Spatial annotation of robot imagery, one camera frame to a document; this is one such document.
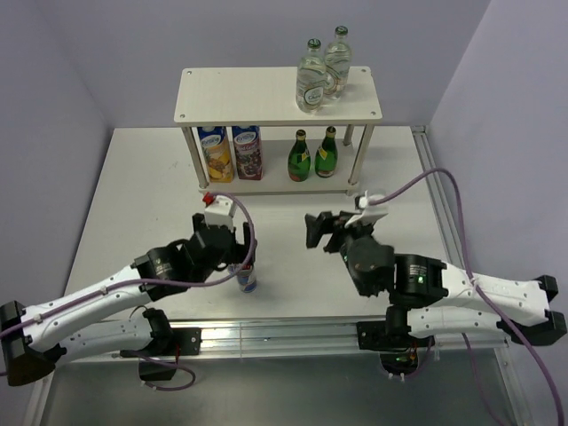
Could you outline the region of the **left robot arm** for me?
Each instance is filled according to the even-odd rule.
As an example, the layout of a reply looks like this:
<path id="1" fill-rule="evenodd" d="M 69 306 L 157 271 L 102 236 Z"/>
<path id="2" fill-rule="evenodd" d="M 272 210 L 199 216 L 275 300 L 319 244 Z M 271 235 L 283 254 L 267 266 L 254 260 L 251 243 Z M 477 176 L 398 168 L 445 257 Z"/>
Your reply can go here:
<path id="1" fill-rule="evenodd" d="M 1 307 L 1 376 L 11 387 L 37 382 L 66 363 L 120 351 L 150 359 L 168 351 L 173 331 L 161 310 L 152 308 L 140 320 L 110 320 L 130 308 L 145 306 L 191 288 L 222 284 L 214 272 L 233 278 L 252 264 L 256 229 L 242 225 L 244 241 L 232 225 L 193 216 L 193 235 L 152 248 L 108 278 L 47 303 L 26 306 L 17 301 Z"/>

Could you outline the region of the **green glass bottle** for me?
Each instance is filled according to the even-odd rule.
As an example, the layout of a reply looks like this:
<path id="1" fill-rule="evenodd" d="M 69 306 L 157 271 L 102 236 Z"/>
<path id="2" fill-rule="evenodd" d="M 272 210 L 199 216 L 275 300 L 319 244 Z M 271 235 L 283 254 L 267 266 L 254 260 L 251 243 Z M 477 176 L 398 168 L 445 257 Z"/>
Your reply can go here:
<path id="1" fill-rule="evenodd" d="M 325 137 L 319 145 L 315 158 L 315 173 L 320 178 L 330 178 L 334 175 L 337 165 L 337 146 L 335 142 L 336 128 L 329 126 Z"/>
<path id="2" fill-rule="evenodd" d="M 295 182 L 305 181 L 310 174 L 311 155 L 306 143 L 305 130 L 296 132 L 296 142 L 288 154 L 288 176 Z"/>

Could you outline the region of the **clear bottle green cap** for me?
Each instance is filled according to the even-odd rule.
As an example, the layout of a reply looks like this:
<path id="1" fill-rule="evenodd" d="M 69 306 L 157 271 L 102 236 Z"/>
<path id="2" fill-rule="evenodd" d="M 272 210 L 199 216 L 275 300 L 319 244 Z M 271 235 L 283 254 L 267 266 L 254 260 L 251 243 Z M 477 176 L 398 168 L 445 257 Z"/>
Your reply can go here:
<path id="1" fill-rule="evenodd" d="M 327 84 L 326 64 L 321 55 L 321 41 L 307 42 L 306 53 L 300 59 L 296 72 L 296 104 L 305 113 L 316 112 L 324 99 Z"/>
<path id="2" fill-rule="evenodd" d="M 352 59 L 351 47 L 347 42 L 348 33 L 346 26 L 336 27 L 335 39 L 325 49 L 327 83 L 324 92 L 330 99 L 340 98 L 348 81 Z"/>

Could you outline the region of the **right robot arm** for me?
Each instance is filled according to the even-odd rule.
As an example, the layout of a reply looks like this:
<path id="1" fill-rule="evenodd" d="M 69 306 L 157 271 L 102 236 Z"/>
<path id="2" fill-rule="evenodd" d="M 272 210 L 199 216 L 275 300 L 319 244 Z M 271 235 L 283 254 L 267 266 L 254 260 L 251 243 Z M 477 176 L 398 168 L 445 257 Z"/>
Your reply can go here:
<path id="1" fill-rule="evenodd" d="M 435 334 L 509 335 L 515 343 L 550 346 L 566 335 L 564 315 L 549 304 L 558 293 L 556 279 L 504 280 L 473 274 L 448 262 L 416 254 L 398 254 L 378 242 L 375 223 L 383 213 L 330 211 L 305 215 L 306 246 L 337 253 L 360 296 L 386 293 L 384 335 L 396 346 L 412 337 Z"/>

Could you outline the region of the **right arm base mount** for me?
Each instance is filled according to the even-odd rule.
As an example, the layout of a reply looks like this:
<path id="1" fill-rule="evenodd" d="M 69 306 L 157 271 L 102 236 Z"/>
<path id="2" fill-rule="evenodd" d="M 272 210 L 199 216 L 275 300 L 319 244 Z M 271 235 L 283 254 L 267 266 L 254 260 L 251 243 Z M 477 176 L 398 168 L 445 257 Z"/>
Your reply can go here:
<path id="1" fill-rule="evenodd" d="M 378 352 L 383 369 L 393 375 L 416 372 L 421 363 L 418 350 L 425 348 L 430 352 L 435 345 L 432 336 L 417 338 L 408 333 L 388 333 L 385 320 L 359 321 L 356 331 L 359 349 Z"/>

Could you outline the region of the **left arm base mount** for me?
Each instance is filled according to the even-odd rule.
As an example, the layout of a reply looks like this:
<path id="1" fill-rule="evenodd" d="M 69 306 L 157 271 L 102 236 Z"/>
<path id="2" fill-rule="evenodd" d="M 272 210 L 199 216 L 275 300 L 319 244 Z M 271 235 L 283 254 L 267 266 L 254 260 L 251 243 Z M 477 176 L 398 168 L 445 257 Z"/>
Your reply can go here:
<path id="1" fill-rule="evenodd" d="M 138 377 L 143 386 L 153 391 L 173 392 L 192 387 L 196 382 L 196 373 L 182 364 L 184 356 L 197 356 L 201 349 L 201 331 L 199 327 L 175 327 L 173 336 L 162 349 L 120 351 L 123 359 L 138 359 Z M 190 380 L 186 384 L 166 386 L 176 372 L 187 373 Z"/>

